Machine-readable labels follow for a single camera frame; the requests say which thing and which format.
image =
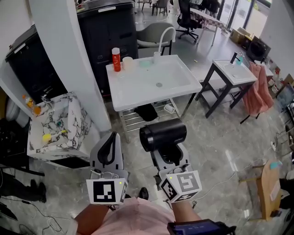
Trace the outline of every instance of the red bottle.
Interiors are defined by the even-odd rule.
[[[113,67],[116,72],[120,71],[120,54],[119,54],[119,48],[114,47],[112,50],[112,62]]]

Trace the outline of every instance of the pink shirt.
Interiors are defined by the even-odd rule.
[[[107,213],[102,226],[92,235],[169,235],[167,224],[175,217],[165,208],[141,198],[127,198]]]

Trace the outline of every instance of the sink basin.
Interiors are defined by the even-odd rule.
[[[98,129],[74,93],[52,100],[53,109],[48,109],[44,103],[38,104],[41,114],[30,121],[27,154],[47,162],[71,157],[88,161],[91,149],[100,139]],[[44,134],[55,135],[62,130],[67,132],[48,143],[43,142]]]
[[[160,56],[155,64],[152,59],[135,59],[133,69],[128,71],[115,72],[113,64],[106,66],[115,111],[197,93],[202,89],[178,55]]]
[[[213,63],[224,73],[233,85],[257,80],[254,74],[244,64],[231,64],[230,61],[224,60],[213,60]]]
[[[53,138],[49,143],[42,141],[44,134],[57,134],[62,130],[68,130],[68,99],[58,100],[54,104],[53,110],[48,110],[46,105],[41,105],[42,112],[35,117],[31,122],[31,133],[35,136],[40,136],[34,141],[35,149],[43,149],[48,146],[55,146],[68,142],[68,133],[62,133],[56,138]]]

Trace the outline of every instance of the black motor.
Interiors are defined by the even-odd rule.
[[[140,141],[146,152],[177,145],[185,141],[186,135],[187,128],[178,118],[140,128]]]

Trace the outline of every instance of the tiled floor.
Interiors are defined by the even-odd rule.
[[[151,10],[148,6],[144,8],[144,14],[136,16],[138,27],[143,27],[144,19],[151,18]],[[170,22],[175,22],[176,17],[170,14]],[[215,45],[211,47],[213,35],[204,33],[199,47],[192,44],[188,37],[178,40],[173,45],[173,54],[179,57],[191,69],[195,77],[204,79],[212,59],[229,59],[234,51],[240,51],[227,37],[218,32]],[[141,49],[140,57],[150,56],[153,51]],[[183,110],[189,96],[175,99],[180,111]],[[107,104],[109,115],[112,120],[113,130],[122,132],[117,113]],[[184,146],[187,148],[192,166],[199,171],[203,185],[196,200],[195,211],[203,218],[214,221],[222,221],[227,225],[236,225],[237,234],[279,234],[287,211],[283,211],[280,218],[274,218],[270,222],[247,222],[248,218],[258,218],[259,201],[257,189],[254,183],[238,183],[238,179],[250,177],[258,173],[249,164],[260,164],[276,154],[270,148],[270,141],[277,132],[284,129],[283,118],[279,113],[277,104],[258,119],[249,118],[244,124],[240,121],[247,116],[243,103],[239,102],[234,109],[229,108],[229,103],[220,105],[215,112],[205,118],[207,109],[201,101],[193,101],[188,110],[184,123],[187,126],[187,138]],[[139,189],[147,187],[150,200],[166,207],[162,203],[163,195],[155,188],[153,176],[157,173],[153,166],[149,153],[146,153],[139,140],[138,132],[131,133],[131,143],[126,144],[122,138],[125,168],[130,172],[128,193],[131,196],[138,194]],[[289,170],[289,158],[281,159],[285,164],[281,170],[281,177]],[[52,165],[32,161],[31,168],[44,171],[46,177],[32,176],[22,172],[16,172],[16,178],[28,185],[31,179],[37,182],[43,181],[47,187],[47,203],[34,204],[45,215],[58,217],[58,223],[62,227],[61,232],[54,232],[51,228],[44,231],[44,235],[63,234],[67,231],[70,217],[75,217],[89,203],[85,179],[89,177],[87,170],[71,170],[56,168]],[[225,183],[215,186],[207,195],[206,193],[217,183]],[[18,222],[11,219],[0,219],[0,225],[18,232],[19,224],[28,226],[35,234],[42,234],[42,229],[50,224],[58,230],[58,226],[52,219],[44,218],[31,205],[17,201],[0,199],[17,216]]]

